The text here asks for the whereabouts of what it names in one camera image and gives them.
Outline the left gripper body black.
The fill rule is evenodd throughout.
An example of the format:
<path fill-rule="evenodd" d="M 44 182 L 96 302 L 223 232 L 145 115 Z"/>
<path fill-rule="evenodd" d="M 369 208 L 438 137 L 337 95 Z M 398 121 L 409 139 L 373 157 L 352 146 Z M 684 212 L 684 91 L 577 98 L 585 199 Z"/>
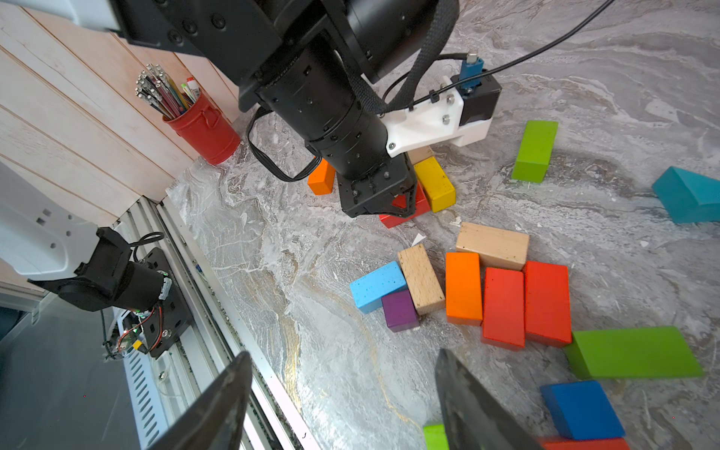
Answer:
<path fill-rule="evenodd" d="M 416 213 L 417 178 L 407 156 L 393 157 L 358 180 L 337 176 L 342 211 L 351 218 L 390 215 L 407 219 Z"/>

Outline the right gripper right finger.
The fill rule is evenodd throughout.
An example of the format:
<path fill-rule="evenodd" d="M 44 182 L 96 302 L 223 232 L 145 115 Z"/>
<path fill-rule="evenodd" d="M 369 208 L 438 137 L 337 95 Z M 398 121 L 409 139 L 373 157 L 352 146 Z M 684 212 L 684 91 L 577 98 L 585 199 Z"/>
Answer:
<path fill-rule="evenodd" d="M 542 449 L 453 352 L 440 350 L 434 373 L 451 449 Z"/>

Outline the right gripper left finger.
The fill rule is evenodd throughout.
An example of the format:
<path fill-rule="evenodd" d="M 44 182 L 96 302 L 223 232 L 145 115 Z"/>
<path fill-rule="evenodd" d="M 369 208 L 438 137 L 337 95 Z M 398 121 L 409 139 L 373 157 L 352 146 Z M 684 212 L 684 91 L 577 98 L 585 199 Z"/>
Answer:
<path fill-rule="evenodd" d="M 153 449 L 238 449 L 249 406 L 252 360 L 240 352 Z"/>

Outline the natural wood block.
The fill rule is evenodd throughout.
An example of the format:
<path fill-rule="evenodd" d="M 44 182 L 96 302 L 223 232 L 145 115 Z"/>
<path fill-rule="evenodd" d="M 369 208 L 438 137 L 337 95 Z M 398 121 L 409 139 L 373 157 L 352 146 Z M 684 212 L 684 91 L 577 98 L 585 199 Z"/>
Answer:
<path fill-rule="evenodd" d="M 527 262 L 530 236 L 463 222 L 456 251 L 478 254 L 482 266 L 521 271 Z"/>
<path fill-rule="evenodd" d="M 426 159 L 433 158 L 434 152 L 430 146 L 423 146 L 410 150 L 407 152 L 408 159 L 412 165 L 425 161 Z"/>
<path fill-rule="evenodd" d="M 446 307 L 446 297 L 423 244 L 401 251 L 397 258 L 419 315 Z"/>

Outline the yellow rectangular block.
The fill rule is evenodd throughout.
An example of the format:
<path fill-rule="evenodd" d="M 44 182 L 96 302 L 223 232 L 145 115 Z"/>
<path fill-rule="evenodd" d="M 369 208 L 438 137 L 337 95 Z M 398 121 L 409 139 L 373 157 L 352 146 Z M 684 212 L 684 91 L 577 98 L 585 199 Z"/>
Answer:
<path fill-rule="evenodd" d="M 416 163 L 414 170 L 418 181 L 425 189 L 434 213 L 450 208 L 456 203 L 455 187 L 435 157 L 429 157 Z"/>

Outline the orange block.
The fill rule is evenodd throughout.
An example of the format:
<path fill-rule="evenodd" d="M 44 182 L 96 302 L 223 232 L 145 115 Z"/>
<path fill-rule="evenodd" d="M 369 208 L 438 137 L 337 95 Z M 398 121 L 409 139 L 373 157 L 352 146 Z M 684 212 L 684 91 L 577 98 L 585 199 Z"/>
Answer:
<path fill-rule="evenodd" d="M 478 254 L 450 252 L 445 258 L 446 318 L 451 324 L 482 326 L 483 302 Z"/>
<path fill-rule="evenodd" d="M 323 159 L 307 178 L 307 184 L 316 196 L 328 195 L 333 192 L 335 177 L 336 170 Z"/>

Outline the light blue block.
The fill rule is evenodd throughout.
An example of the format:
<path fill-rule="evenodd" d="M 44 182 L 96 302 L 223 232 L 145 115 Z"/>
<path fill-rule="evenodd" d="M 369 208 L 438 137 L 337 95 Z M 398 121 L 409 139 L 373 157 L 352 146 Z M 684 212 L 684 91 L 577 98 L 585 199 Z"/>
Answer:
<path fill-rule="evenodd" d="M 350 284 L 354 305 L 364 314 L 382 307 L 382 299 L 407 288 L 397 262 L 390 262 Z"/>

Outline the purple cube block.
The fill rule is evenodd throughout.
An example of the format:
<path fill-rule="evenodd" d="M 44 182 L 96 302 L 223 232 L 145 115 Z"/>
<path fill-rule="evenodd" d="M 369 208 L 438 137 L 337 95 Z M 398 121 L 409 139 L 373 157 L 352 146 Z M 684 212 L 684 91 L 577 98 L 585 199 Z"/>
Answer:
<path fill-rule="evenodd" d="M 419 317 L 409 290 L 383 296 L 382 308 L 387 327 L 395 333 L 419 326 Z"/>

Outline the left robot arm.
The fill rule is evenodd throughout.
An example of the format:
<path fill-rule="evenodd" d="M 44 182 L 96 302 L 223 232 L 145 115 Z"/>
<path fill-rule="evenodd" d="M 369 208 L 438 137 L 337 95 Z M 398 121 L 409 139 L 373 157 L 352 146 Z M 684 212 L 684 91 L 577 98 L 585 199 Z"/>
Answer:
<path fill-rule="evenodd" d="M 255 118 L 276 114 L 337 172 L 343 212 L 410 217 L 416 175 L 383 114 L 409 107 L 456 1 L 31 1 L 127 42 L 207 58 Z"/>

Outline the green block lower right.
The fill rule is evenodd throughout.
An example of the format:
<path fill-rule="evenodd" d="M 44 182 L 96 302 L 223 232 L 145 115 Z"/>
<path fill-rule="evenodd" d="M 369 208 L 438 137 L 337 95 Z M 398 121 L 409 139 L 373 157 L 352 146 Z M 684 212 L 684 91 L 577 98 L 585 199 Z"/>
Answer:
<path fill-rule="evenodd" d="M 423 427 L 423 435 L 427 450 L 449 450 L 446 429 L 443 424 L 432 424 Z"/>

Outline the green block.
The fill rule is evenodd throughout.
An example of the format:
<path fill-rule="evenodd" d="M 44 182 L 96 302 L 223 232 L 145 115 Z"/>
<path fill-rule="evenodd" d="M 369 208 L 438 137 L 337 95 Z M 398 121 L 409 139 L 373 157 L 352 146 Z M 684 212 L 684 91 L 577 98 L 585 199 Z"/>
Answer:
<path fill-rule="evenodd" d="M 554 121 L 528 121 L 522 136 L 519 153 L 511 178 L 542 183 L 551 162 L 559 124 Z"/>
<path fill-rule="evenodd" d="M 423 435 L 427 450 L 449 450 L 446 429 L 443 424 L 432 424 L 423 427 Z"/>
<path fill-rule="evenodd" d="M 581 380 L 673 379 L 704 375 L 683 334 L 674 326 L 577 331 L 564 347 Z"/>

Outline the red block pair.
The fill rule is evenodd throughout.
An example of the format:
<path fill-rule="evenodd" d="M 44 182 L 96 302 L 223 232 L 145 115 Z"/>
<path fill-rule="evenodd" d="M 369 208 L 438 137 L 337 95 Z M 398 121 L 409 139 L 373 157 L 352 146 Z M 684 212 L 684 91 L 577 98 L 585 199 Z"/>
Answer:
<path fill-rule="evenodd" d="M 558 348 L 571 344 L 568 268 L 529 261 L 523 274 L 526 339 Z"/>
<path fill-rule="evenodd" d="M 512 351 L 525 347 L 523 273 L 494 267 L 486 270 L 481 339 Z"/>

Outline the red block pair right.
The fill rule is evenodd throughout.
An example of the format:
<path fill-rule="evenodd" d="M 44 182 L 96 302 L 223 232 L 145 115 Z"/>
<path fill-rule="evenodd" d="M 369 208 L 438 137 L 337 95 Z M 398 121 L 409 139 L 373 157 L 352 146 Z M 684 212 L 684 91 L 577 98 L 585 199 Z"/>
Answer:
<path fill-rule="evenodd" d="M 558 348 L 571 344 L 568 268 L 529 261 L 523 274 L 526 339 Z"/>

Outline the green block right middle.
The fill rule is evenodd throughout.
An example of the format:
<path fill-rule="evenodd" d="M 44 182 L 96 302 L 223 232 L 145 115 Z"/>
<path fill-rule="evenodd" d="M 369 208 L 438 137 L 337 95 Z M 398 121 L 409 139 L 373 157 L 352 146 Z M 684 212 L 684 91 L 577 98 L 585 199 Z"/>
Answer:
<path fill-rule="evenodd" d="M 581 380 L 673 379 L 704 375 L 683 334 L 674 326 L 577 331 L 564 347 Z"/>

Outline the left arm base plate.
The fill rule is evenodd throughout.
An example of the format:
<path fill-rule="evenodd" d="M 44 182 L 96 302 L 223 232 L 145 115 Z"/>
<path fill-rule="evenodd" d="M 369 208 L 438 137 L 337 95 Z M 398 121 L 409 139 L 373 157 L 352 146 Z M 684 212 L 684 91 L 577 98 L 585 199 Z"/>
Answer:
<path fill-rule="evenodd" d="M 120 312 L 116 329 L 105 342 L 112 359 L 123 357 L 131 350 L 158 359 L 179 341 L 181 334 L 193 322 L 186 298 L 163 250 L 154 247 L 139 264 L 163 276 L 163 287 L 150 309 Z"/>

